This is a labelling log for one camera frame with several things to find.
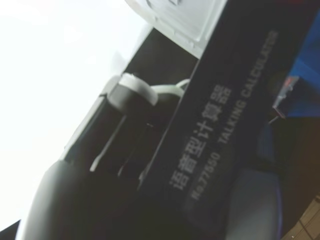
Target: white background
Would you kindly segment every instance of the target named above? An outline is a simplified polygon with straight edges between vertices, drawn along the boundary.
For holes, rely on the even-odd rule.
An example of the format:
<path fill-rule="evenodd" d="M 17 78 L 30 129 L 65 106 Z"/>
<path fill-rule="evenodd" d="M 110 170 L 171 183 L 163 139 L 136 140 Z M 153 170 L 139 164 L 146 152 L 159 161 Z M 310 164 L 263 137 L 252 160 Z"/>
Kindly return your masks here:
<path fill-rule="evenodd" d="M 124 0 L 0 0 L 0 231 L 149 30 Z"/>

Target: blue object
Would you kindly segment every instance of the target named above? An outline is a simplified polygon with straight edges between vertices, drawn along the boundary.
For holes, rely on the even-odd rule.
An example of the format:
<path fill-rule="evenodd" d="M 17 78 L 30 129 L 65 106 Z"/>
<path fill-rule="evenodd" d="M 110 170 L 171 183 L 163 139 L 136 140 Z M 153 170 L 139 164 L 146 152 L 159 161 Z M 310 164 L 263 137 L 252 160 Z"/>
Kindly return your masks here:
<path fill-rule="evenodd" d="M 305 94 L 292 105 L 288 117 L 320 117 L 320 11 L 289 75 L 305 81 Z"/>

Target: white plastic container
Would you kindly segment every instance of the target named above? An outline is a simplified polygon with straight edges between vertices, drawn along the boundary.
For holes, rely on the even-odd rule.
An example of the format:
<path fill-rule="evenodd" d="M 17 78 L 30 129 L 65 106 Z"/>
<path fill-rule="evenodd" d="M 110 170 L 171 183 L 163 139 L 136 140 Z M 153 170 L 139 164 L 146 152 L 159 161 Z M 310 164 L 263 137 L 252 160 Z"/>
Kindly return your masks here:
<path fill-rule="evenodd" d="M 158 31 L 200 58 L 228 0 L 125 0 Z"/>

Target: gray plastic object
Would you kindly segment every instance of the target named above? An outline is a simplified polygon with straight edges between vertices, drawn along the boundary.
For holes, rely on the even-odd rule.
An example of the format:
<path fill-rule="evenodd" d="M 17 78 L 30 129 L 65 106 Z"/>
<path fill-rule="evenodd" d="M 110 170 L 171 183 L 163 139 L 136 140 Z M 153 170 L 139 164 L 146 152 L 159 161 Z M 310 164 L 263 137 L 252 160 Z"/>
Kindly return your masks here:
<path fill-rule="evenodd" d="M 280 194 L 275 174 L 243 170 L 231 193 L 225 240 L 279 240 Z"/>

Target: blue fabric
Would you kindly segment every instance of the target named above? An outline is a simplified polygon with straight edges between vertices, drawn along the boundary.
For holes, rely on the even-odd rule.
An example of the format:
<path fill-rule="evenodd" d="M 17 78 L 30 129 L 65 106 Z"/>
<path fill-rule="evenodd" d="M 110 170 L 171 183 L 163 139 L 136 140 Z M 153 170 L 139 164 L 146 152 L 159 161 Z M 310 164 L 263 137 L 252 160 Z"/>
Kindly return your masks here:
<path fill-rule="evenodd" d="M 304 79 L 305 94 L 292 105 L 288 117 L 320 117 L 320 11 L 289 75 Z"/>

